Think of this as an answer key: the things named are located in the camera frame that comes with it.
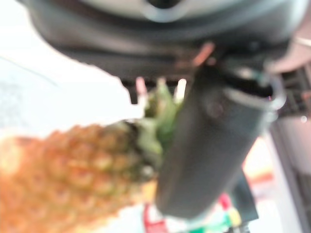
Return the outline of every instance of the red object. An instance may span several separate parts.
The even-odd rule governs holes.
[[[228,210],[230,207],[232,207],[231,198],[227,193],[222,194],[219,197],[218,202],[223,207],[224,210]]]
[[[150,204],[145,205],[144,213],[143,213],[143,221],[145,226],[146,233],[169,233],[165,219],[161,215],[153,216],[155,219],[152,219],[152,211],[154,207]]]

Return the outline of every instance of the pineapple skin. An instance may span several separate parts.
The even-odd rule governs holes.
[[[143,201],[143,158],[128,126],[75,126],[0,145],[1,233],[89,233]]]

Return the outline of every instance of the pineapple crown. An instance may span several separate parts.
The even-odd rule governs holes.
[[[156,171],[160,169],[165,150],[173,138],[180,106],[174,101],[165,80],[159,79],[156,88],[148,95],[145,117],[136,120],[139,131],[137,145]]]

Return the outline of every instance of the pineapple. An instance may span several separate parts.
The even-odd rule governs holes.
[[[144,201],[155,181],[177,105],[159,82],[143,119],[75,126],[44,140],[0,145],[1,233],[89,233]]]

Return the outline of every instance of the black plastic housing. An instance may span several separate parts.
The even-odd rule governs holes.
[[[171,23],[122,18],[77,0],[22,0],[52,46],[122,80],[191,74],[206,41],[258,51],[287,41],[309,0],[242,0],[219,12]]]

